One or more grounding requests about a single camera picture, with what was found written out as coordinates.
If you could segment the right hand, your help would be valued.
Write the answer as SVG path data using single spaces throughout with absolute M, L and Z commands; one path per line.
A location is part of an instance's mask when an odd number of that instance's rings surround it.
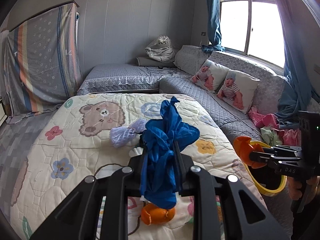
M 289 196 L 292 200 L 299 200 L 302 197 L 302 183 L 295 180 L 294 178 L 288 177 L 287 181 L 289 183 Z M 311 202 L 316 195 L 319 195 L 319 176 L 315 176 L 306 181 L 308 185 L 311 185 L 311 191 L 306 200 L 306 204 Z

